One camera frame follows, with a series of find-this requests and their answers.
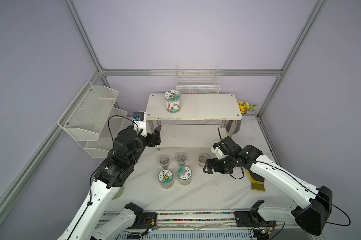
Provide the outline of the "strawberry lid seed container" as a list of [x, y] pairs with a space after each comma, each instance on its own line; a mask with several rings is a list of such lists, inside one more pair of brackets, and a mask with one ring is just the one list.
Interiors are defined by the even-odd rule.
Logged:
[[181, 93], [169, 90], [164, 93], [166, 110], [169, 113], [178, 113], [181, 110]]

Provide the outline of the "sunflower lid seed container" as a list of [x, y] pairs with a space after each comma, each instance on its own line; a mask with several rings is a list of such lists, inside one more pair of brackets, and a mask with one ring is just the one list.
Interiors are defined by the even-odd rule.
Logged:
[[160, 186], [164, 189], [169, 189], [173, 186], [174, 180], [173, 173], [170, 170], [163, 169], [159, 172], [158, 179]]

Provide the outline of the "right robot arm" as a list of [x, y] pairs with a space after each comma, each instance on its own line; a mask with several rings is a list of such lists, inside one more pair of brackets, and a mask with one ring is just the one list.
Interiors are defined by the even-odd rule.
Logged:
[[285, 222], [297, 224], [307, 233], [319, 236], [332, 211], [332, 191], [322, 186], [317, 188], [271, 161], [254, 146], [239, 146], [228, 150], [223, 146], [212, 149], [216, 158], [208, 159], [203, 167], [207, 174], [232, 174], [235, 167], [244, 168], [272, 183], [287, 194], [292, 202], [272, 204], [258, 201], [252, 209], [254, 222]]

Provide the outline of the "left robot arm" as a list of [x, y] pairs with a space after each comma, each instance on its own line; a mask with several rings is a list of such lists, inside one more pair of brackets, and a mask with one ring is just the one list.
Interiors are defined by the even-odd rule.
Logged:
[[143, 209], [134, 203], [101, 227], [97, 224], [112, 198], [134, 171], [143, 151], [161, 143], [161, 126], [145, 133], [145, 123], [133, 123], [113, 139], [111, 154], [90, 178], [90, 190], [75, 217], [59, 237], [61, 240], [114, 240], [133, 225], [140, 225]]

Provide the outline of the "pink flower lid seed container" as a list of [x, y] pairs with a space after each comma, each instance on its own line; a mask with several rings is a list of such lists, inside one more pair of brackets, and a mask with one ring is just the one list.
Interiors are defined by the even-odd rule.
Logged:
[[178, 170], [178, 181], [181, 185], [187, 186], [191, 183], [192, 171], [189, 167], [183, 166]]

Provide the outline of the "white two-tier shelf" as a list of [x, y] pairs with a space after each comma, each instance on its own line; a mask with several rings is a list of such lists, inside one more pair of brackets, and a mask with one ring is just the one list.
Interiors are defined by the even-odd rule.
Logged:
[[162, 149], [210, 149], [233, 135], [242, 114], [233, 94], [183, 94], [181, 109], [165, 109], [164, 94], [150, 94], [146, 112], [150, 130], [161, 125]]

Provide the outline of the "small red-based clear cup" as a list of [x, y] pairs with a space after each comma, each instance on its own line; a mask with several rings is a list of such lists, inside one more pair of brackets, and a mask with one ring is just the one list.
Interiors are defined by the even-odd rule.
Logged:
[[203, 167], [205, 166], [205, 163], [206, 163], [206, 161], [207, 161], [208, 158], [209, 158], [209, 157], [208, 157], [208, 155], [206, 155], [206, 154], [201, 154], [201, 155], [199, 155], [199, 156], [198, 156], [198, 165], [199, 165], [201, 168], [203, 168]]

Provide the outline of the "small clear cup middle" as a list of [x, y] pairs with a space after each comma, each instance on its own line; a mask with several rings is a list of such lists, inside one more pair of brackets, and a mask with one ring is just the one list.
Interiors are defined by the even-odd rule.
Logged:
[[180, 167], [185, 166], [186, 155], [183, 154], [183, 153], [177, 154], [177, 156], [176, 156], [176, 162], [177, 162], [178, 166], [180, 166]]

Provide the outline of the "small clear cup left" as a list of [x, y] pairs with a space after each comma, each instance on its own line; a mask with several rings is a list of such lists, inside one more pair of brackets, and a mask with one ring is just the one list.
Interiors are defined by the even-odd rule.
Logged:
[[170, 158], [168, 156], [161, 156], [160, 165], [163, 169], [168, 169], [170, 166]]

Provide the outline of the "black yellow work glove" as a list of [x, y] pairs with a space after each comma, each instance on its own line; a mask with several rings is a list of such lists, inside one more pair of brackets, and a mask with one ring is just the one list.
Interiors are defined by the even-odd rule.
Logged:
[[264, 178], [253, 173], [252, 171], [247, 171], [247, 174], [251, 181], [251, 189], [254, 191], [265, 192]]

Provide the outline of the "yellow sunflower plant pot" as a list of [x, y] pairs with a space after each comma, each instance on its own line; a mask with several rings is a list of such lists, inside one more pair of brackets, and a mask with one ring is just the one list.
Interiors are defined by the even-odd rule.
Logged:
[[[246, 115], [247, 113], [252, 113], [255, 116], [258, 115], [258, 111], [257, 111], [258, 104], [249, 104], [248, 102], [245, 102], [245, 101], [237, 101], [237, 104], [238, 104], [239, 110], [242, 115]], [[229, 133], [232, 125], [233, 125], [232, 120], [230, 120], [226, 123], [225, 130], [227, 133]], [[240, 130], [240, 127], [241, 127], [241, 121], [238, 121], [235, 124], [233, 134], [238, 133]]]

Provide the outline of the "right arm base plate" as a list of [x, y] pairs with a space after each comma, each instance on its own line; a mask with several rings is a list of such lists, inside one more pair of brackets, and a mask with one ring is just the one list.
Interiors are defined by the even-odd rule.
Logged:
[[238, 228], [276, 227], [275, 221], [265, 221], [258, 213], [251, 211], [234, 212], [234, 219]]

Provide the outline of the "white mesh wall rack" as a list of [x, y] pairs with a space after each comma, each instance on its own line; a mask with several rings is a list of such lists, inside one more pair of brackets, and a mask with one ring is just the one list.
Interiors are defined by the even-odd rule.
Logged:
[[105, 159], [111, 136], [122, 129], [127, 112], [116, 107], [117, 90], [87, 82], [59, 118], [58, 125], [93, 159]]

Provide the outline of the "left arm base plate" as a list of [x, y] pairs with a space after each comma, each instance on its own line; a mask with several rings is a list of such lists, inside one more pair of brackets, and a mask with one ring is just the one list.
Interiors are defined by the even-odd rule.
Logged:
[[130, 230], [130, 229], [142, 229], [142, 230], [149, 229], [151, 227], [156, 226], [157, 218], [158, 218], [158, 213], [154, 213], [154, 212], [142, 213], [140, 216], [138, 216], [138, 218], [136, 219], [134, 224], [132, 226], [128, 227], [127, 229], [128, 230]]

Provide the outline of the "aluminium front rail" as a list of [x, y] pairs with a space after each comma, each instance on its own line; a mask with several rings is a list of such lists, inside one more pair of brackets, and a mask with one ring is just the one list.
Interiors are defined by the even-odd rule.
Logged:
[[[105, 212], [101, 227], [121, 212]], [[175, 211], [158, 213], [157, 224], [146, 230], [126, 229], [115, 240], [322, 240], [292, 224], [276, 222], [276, 227], [238, 228], [234, 212]]]

